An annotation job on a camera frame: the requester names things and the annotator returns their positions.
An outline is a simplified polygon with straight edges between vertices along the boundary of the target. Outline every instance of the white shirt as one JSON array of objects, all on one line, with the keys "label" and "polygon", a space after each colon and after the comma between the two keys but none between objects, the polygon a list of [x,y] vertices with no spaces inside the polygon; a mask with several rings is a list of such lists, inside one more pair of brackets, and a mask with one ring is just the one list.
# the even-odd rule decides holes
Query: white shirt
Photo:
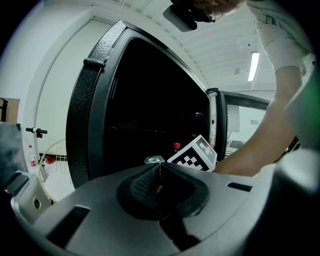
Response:
[{"label": "white shirt", "polygon": [[256,28],[273,71],[299,67],[306,73],[304,58],[313,52],[308,37],[296,19],[272,0],[246,0],[256,17]]}]

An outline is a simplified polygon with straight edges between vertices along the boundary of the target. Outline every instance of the wall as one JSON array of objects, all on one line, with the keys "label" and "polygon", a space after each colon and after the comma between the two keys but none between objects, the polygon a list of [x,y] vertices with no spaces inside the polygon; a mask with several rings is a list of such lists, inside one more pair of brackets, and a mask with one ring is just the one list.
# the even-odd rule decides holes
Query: wall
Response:
[{"label": "wall", "polygon": [[93,17],[92,8],[73,5],[37,6],[22,21],[0,61],[0,95],[20,100],[18,123],[21,124],[24,157],[28,145],[35,147],[34,136],[26,127],[36,124],[41,89],[48,72],[70,38]]},{"label": "wall", "polygon": [[36,114],[36,127],[48,130],[48,134],[38,140],[40,153],[66,137],[70,97],[83,60],[110,27],[110,24],[91,20],[67,43],[52,65]]},{"label": "wall", "polygon": [[249,107],[239,107],[240,129],[232,132],[229,141],[246,142],[256,131],[258,125],[250,124],[250,120],[257,120],[259,124],[264,118],[265,111]]}]

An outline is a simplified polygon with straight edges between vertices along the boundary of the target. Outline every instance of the ceiling light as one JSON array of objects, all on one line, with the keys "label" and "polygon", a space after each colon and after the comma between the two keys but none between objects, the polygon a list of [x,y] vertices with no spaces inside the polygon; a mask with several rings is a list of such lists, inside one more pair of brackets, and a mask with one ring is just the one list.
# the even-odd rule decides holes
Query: ceiling light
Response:
[{"label": "ceiling light", "polygon": [[253,81],[255,78],[255,74],[256,74],[258,62],[259,62],[259,55],[260,55],[259,52],[253,52],[251,54],[252,59],[251,59],[250,73],[249,73],[249,77],[248,77],[249,82]]}]

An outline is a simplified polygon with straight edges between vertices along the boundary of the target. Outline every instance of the open oven door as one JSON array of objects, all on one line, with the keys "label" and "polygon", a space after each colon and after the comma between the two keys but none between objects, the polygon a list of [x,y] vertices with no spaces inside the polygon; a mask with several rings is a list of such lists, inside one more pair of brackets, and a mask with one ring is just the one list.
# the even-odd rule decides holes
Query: open oven door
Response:
[{"label": "open oven door", "polygon": [[162,42],[118,21],[97,42],[74,86],[66,122],[75,188],[100,176],[167,159],[202,135],[210,139],[210,97]]}]

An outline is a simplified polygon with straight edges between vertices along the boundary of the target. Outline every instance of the ceiling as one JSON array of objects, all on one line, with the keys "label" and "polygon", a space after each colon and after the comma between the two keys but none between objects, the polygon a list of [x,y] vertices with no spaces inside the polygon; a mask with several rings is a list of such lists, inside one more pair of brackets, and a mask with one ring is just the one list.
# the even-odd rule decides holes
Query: ceiling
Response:
[{"label": "ceiling", "polygon": [[[78,0],[99,5],[98,0]],[[146,16],[165,30],[190,56],[190,65],[201,74],[207,88],[217,87],[224,91],[275,90],[275,76],[255,26],[255,17],[246,4],[216,23],[198,23],[191,32],[179,31],[163,17],[172,4],[170,0],[113,0]],[[248,82],[251,53],[260,52],[260,60],[253,82]]]}]

